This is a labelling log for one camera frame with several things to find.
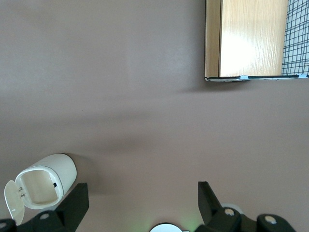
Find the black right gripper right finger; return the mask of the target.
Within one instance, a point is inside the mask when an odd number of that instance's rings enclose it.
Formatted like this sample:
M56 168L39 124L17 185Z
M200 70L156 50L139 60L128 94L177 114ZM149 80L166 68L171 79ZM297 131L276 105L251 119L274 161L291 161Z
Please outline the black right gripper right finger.
M252 220L239 210L223 207L207 181L198 182L198 208L203 224L197 232L294 232L284 218L274 214L261 214Z

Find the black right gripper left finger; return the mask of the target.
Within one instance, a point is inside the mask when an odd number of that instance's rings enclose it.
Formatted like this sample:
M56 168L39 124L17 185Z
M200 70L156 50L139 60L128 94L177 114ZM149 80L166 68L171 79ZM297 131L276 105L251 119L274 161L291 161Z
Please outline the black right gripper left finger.
M74 232L89 209L88 184L79 183L55 210L37 214L21 225L13 219L2 219L2 232Z

